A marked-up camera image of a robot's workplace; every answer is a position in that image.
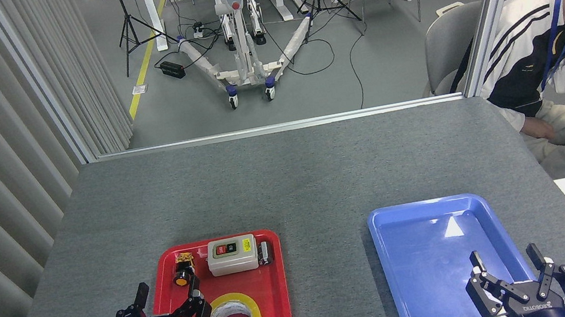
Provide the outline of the person's hand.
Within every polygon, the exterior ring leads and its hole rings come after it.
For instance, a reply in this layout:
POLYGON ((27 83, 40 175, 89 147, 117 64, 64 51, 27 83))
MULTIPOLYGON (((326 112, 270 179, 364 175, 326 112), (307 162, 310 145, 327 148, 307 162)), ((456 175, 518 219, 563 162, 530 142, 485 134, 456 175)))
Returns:
POLYGON ((550 140, 555 137, 555 129, 553 126, 537 117, 526 117, 520 132, 536 139, 543 138, 550 140))

